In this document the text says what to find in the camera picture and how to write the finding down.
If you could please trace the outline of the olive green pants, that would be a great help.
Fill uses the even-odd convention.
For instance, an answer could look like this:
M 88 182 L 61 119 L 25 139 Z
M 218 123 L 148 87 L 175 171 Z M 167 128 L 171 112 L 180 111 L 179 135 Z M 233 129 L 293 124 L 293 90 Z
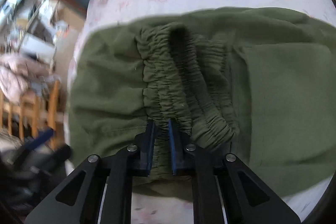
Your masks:
M 146 182 L 172 179 L 168 121 L 230 151 L 279 196 L 335 172 L 335 27 L 280 8 L 143 18 L 88 35 L 68 109 L 73 165 L 155 121 Z

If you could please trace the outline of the wooden chair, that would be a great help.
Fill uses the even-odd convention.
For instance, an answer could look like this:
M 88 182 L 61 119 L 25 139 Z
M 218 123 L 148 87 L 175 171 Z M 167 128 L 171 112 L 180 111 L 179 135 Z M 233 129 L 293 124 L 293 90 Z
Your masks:
M 59 81 L 53 83 L 47 98 L 27 92 L 17 105 L 1 93 L 1 131 L 24 140 L 26 136 L 36 138 L 45 127 L 56 130 L 64 119 L 58 111 L 59 93 Z

